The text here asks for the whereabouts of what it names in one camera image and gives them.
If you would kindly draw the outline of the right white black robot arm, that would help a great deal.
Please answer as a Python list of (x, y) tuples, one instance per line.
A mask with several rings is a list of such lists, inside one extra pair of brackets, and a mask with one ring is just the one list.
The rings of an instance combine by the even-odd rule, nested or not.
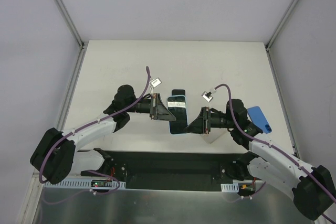
[(322, 165), (313, 167), (277, 146), (262, 129), (248, 119), (240, 99), (226, 105), (226, 111), (203, 107), (184, 132), (208, 134), (212, 128), (228, 129), (233, 140), (246, 149), (225, 168), (233, 180), (258, 178), (287, 195), (299, 212), (316, 221), (335, 203), (335, 185)]

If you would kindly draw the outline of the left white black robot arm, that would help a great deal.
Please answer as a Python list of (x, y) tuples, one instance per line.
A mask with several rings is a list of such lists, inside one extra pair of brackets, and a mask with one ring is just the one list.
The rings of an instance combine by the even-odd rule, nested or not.
[(110, 173), (111, 164), (98, 150), (80, 152), (91, 142), (121, 130), (130, 121), (130, 113), (145, 113), (156, 121), (175, 121), (176, 117), (163, 104), (158, 93), (143, 93), (136, 97), (132, 86), (118, 88), (111, 104), (103, 114), (76, 129), (48, 129), (33, 152), (30, 163), (39, 171), (39, 181), (57, 184), (64, 180), (74, 167), (76, 158), (99, 176)]

